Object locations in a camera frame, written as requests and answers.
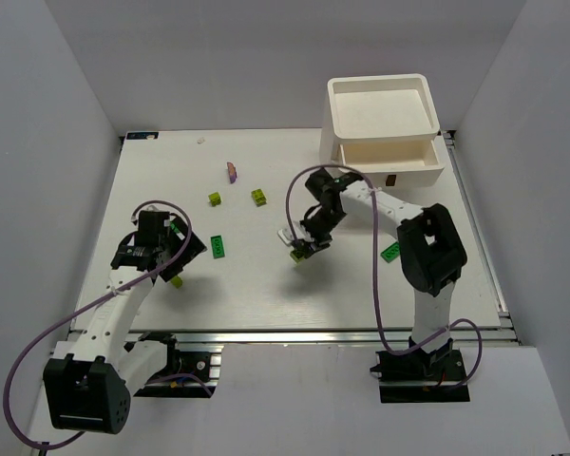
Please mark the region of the lime long lego brick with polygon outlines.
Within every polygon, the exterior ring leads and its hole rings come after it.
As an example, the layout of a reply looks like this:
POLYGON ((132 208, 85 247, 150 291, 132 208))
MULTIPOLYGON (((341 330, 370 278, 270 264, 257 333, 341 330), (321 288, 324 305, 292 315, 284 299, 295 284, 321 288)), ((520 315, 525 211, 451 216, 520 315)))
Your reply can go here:
POLYGON ((295 263, 299 263, 299 262, 307 259, 311 255, 312 254, 309 253, 308 251, 299 250, 299 249, 293 249, 290 252, 290 257, 294 260, 295 263))

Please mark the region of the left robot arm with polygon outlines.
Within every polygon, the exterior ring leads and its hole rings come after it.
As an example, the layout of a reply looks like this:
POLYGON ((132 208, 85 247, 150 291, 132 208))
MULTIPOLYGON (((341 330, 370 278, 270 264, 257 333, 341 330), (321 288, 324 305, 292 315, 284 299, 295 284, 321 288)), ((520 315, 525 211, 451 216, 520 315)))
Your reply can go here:
POLYGON ((48 412, 57 429, 117 434, 132 397, 151 378, 181 368, 174 336, 126 338, 156 281, 176 278, 206 247, 174 213, 141 210, 134 224, 110 262, 106 303, 95 308, 67 353, 44 368, 48 412))

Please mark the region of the small lime lego brick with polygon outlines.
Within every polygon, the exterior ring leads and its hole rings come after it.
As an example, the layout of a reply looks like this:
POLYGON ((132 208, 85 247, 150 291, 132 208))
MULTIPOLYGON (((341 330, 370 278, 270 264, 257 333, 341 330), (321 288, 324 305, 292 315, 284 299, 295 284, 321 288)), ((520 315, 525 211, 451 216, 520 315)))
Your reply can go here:
POLYGON ((176 288, 179 289, 182 286, 182 280, 180 277, 175 276, 170 280, 170 283, 176 288))

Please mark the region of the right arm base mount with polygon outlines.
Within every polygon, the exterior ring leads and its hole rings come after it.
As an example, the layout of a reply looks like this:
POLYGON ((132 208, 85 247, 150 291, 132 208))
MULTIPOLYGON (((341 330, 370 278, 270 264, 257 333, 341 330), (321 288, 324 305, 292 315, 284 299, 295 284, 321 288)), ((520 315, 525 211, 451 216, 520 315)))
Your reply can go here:
POLYGON ((378 380, 382 404, 468 403, 466 368, 462 354, 449 338, 431 353, 422 349, 396 356, 376 353, 370 374, 378 380))

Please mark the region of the lime lego 2x3 brick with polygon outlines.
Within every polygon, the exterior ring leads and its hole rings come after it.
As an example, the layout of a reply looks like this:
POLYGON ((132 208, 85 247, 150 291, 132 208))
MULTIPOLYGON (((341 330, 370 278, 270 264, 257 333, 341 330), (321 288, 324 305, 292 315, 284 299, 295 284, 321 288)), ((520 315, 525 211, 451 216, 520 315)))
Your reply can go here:
POLYGON ((261 207, 267 203, 266 196, 260 188, 253 190, 251 192, 251 197, 257 207, 261 207))

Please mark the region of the white drawer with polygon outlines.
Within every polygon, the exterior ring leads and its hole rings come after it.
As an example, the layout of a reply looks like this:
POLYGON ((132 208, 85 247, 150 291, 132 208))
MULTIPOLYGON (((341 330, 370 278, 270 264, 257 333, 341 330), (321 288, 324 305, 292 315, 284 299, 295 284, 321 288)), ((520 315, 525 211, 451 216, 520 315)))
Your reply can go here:
POLYGON ((430 187, 446 167, 434 140, 342 143, 332 161, 367 175, 375 186, 398 189, 430 187))

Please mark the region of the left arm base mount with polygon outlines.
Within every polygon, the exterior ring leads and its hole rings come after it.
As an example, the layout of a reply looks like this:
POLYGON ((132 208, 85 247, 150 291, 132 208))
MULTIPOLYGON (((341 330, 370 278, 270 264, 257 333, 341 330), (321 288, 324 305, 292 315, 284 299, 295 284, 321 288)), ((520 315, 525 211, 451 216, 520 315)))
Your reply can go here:
POLYGON ((219 380, 220 354, 180 344, 168 332, 146 332, 127 341, 130 352, 138 342, 160 342, 166 347, 165 366, 154 373, 135 396, 146 398, 209 398, 219 380))

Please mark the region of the green long lego brick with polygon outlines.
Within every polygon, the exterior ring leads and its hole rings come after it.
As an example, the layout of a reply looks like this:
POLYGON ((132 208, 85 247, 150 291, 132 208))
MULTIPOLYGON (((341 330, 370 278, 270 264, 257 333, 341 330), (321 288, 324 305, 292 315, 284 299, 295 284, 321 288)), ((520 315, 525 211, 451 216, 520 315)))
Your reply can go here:
POLYGON ((389 247, 383 250, 380 257, 387 263, 393 262, 400 256, 400 246, 398 242, 393 242, 389 247))

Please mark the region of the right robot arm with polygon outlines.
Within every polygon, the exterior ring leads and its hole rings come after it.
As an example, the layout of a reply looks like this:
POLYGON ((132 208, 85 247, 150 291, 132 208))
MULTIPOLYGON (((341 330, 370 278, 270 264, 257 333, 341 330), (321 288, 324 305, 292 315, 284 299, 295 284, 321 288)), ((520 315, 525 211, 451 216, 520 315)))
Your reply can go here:
POLYGON ((303 220, 289 218, 287 229, 279 233, 281 239, 291 247, 292 258, 309 258, 331 245, 333 229, 347 216, 369 221, 374 238, 381 231, 393 237, 404 277, 414 292, 414 321, 408 348, 386 351, 399 357, 415 355, 427 365, 436 363, 452 350, 451 299, 467 263, 450 213, 440 203, 423 207, 398 199, 349 166, 339 177, 329 171, 327 164, 303 170, 316 204, 303 220))

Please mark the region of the lime lego cube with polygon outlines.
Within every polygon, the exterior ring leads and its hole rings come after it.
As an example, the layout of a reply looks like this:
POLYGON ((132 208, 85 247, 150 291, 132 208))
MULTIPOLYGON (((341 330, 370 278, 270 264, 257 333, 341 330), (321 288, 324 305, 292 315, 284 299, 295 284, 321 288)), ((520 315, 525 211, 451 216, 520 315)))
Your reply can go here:
POLYGON ((212 207, 216 207, 221 204, 221 196, 219 192, 214 192, 208 195, 209 203, 212 207))

